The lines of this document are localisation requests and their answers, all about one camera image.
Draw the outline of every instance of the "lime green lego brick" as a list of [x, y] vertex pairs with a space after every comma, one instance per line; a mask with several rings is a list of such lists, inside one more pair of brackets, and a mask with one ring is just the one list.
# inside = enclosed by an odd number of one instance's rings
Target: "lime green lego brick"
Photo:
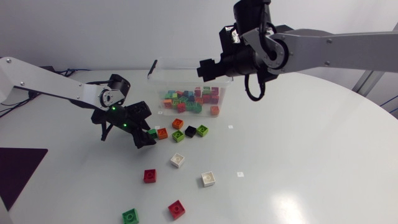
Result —
[[200, 104], [200, 103], [194, 103], [194, 104], [193, 104], [192, 110], [193, 110], [195, 113], [200, 113], [200, 112], [201, 112], [201, 104]]
[[185, 109], [186, 109], [187, 111], [192, 111], [192, 110], [193, 110], [193, 104], [194, 104], [194, 102], [188, 102], [188, 103], [185, 105]]
[[177, 105], [180, 104], [180, 103], [181, 103], [181, 101], [179, 101], [179, 100], [174, 100], [173, 103], [172, 103], [172, 108], [173, 108], [173, 109], [177, 109]]
[[211, 94], [211, 88], [208, 86], [203, 87], [203, 93], [202, 94]]
[[166, 95], [164, 95], [165, 100], [169, 100], [171, 98], [172, 98], [172, 95], [170, 93], [166, 93]]
[[186, 103], [188, 101], [188, 98], [185, 96], [181, 96], [178, 100], [180, 100], [181, 102]]
[[178, 100], [177, 93], [172, 93], [172, 100]]
[[122, 214], [124, 224], [137, 224], [139, 223], [138, 213], [135, 208], [130, 211], [126, 211]]
[[150, 134], [150, 136], [151, 136], [153, 139], [157, 138], [157, 132], [156, 132], [155, 129], [151, 129], [151, 130], [149, 130], [149, 131], [147, 131], [147, 132], [148, 132], [148, 134]]
[[174, 132], [172, 136], [176, 142], [180, 142], [185, 138], [184, 133], [182, 133], [180, 130]]
[[206, 128], [205, 126], [203, 126], [203, 125], [201, 125], [201, 126], [199, 126], [199, 128], [197, 128], [197, 133], [200, 135], [200, 136], [205, 136], [206, 134], [207, 134], [207, 132], [209, 132], [209, 129], [208, 128]]

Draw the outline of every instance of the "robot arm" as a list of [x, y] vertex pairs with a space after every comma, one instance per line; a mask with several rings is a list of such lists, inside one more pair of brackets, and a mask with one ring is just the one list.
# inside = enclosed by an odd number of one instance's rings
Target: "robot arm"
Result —
[[102, 141], [105, 141], [111, 128], [116, 126], [131, 133], [138, 148], [156, 143], [142, 130], [150, 129], [145, 122], [151, 115], [149, 107], [143, 101], [122, 106], [130, 83], [117, 74], [112, 74], [105, 82], [84, 84], [15, 58], [0, 58], [0, 102], [8, 97], [14, 87], [68, 99], [79, 107], [94, 109], [91, 120], [101, 124]]
[[[321, 30], [293, 30], [271, 23], [271, 0], [240, 0], [234, 5], [236, 23], [220, 31], [221, 60], [200, 62], [204, 81], [227, 75], [245, 75], [246, 91], [257, 101], [265, 82], [281, 73], [315, 67], [353, 68], [398, 72], [398, 32], [330, 34]], [[251, 95], [249, 75], [256, 73], [259, 97]]]

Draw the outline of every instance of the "lego brick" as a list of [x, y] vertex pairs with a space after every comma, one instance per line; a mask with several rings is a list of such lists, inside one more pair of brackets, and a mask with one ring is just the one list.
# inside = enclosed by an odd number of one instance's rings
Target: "lego brick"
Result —
[[180, 142], [185, 138], [184, 133], [182, 133], [180, 130], [174, 132], [172, 136], [176, 142]]
[[145, 170], [144, 171], [144, 182], [146, 184], [156, 182], [156, 170]]
[[200, 87], [196, 87], [195, 88], [195, 96], [200, 97], [200, 93], [201, 93]]
[[203, 92], [202, 94], [211, 94], [211, 89], [208, 86], [203, 87]]
[[216, 183], [216, 179], [214, 178], [212, 171], [201, 174], [201, 179], [204, 187], [212, 186]]
[[205, 136], [207, 132], [209, 132], [209, 129], [206, 128], [204, 125], [201, 125], [199, 126], [199, 128], [197, 128], [197, 133], [202, 137]]
[[151, 136], [153, 139], [157, 138], [156, 129], [151, 129], [151, 130], [149, 130], [149, 131], [147, 131], [147, 132], [148, 132], [148, 134], [150, 134], [150, 136]]
[[172, 100], [178, 100], [178, 95], [176, 93], [172, 93]]
[[158, 129], [157, 137], [159, 138], [159, 140], [167, 138], [168, 137], [167, 130], [165, 128]]
[[186, 103], [186, 102], [188, 101], [188, 98], [185, 97], [185, 96], [181, 96], [178, 100], [179, 100], [180, 102]]
[[171, 158], [170, 162], [177, 168], [180, 168], [182, 164], [184, 163], [185, 158], [181, 156], [180, 154], [176, 153], [174, 156]]
[[220, 97], [219, 96], [211, 96], [211, 103], [218, 104]]
[[164, 108], [166, 108], [166, 109], [171, 109], [172, 108], [172, 103], [173, 103], [173, 101], [172, 100], [164, 100], [163, 101], [163, 104], [164, 104]]
[[210, 101], [211, 101], [211, 95], [205, 94], [205, 95], [203, 95], [202, 97], [203, 97], [203, 103], [210, 103]]
[[203, 105], [203, 98], [198, 97], [198, 98], [195, 99], [195, 102]]
[[220, 113], [220, 109], [218, 108], [218, 106], [211, 106], [210, 107], [210, 113], [213, 116], [217, 116]]
[[185, 103], [179, 103], [177, 105], [177, 110], [179, 113], [183, 113], [185, 111]]
[[194, 103], [193, 104], [193, 112], [195, 113], [200, 113], [201, 112], [201, 104], [200, 103]]
[[181, 102], [179, 100], [174, 100], [172, 103], [172, 108], [177, 109], [177, 105], [179, 105]]
[[176, 220], [185, 213], [185, 208], [182, 206], [180, 200], [177, 200], [169, 206], [169, 211], [172, 214], [174, 220]]
[[176, 93], [177, 93], [177, 97], [178, 97], [178, 98], [180, 98], [180, 97], [183, 96], [183, 94], [184, 94], [184, 93], [181, 92], [181, 91], [176, 91]]
[[188, 126], [185, 130], [185, 135], [189, 136], [189, 137], [193, 137], [195, 134], [197, 133], [197, 129], [192, 127], [192, 126]]
[[164, 95], [164, 99], [165, 100], [171, 100], [172, 99], [172, 95], [170, 93], [166, 93], [166, 95]]
[[211, 87], [211, 95], [218, 96], [218, 87]]
[[181, 129], [182, 126], [184, 125], [184, 121], [180, 119], [175, 119], [172, 123], [173, 128], [175, 129]]
[[139, 223], [138, 212], [135, 208], [126, 211], [122, 214], [124, 224], [137, 224]]
[[193, 102], [188, 102], [188, 103], [186, 103], [186, 104], [185, 104], [185, 109], [186, 109], [187, 111], [193, 110]]

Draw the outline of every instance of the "clear plastic bin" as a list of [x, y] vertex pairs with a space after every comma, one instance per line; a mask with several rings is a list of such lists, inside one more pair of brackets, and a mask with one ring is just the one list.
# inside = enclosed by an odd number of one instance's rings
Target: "clear plastic bin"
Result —
[[148, 83], [157, 93], [167, 116], [211, 116], [221, 114], [221, 105], [231, 77], [209, 82], [198, 77], [200, 58], [159, 58], [148, 73]]

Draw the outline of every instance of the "white lego brick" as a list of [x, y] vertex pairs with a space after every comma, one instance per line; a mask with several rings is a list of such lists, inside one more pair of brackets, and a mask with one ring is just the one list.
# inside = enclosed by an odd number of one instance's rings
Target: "white lego brick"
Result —
[[212, 171], [205, 172], [204, 174], [201, 174], [201, 179], [203, 181], [203, 186], [205, 186], [205, 187], [214, 185], [216, 183], [216, 179], [214, 178]]
[[180, 166], [182, 166], [182, 164], [184, 163], [185, 158], [183, 156], [181, 156], [180, 154], [176, 153], [172, 158], [171, 158], [171, 162], [173, 165], [175, 165], [177, 168], [180, 168]]

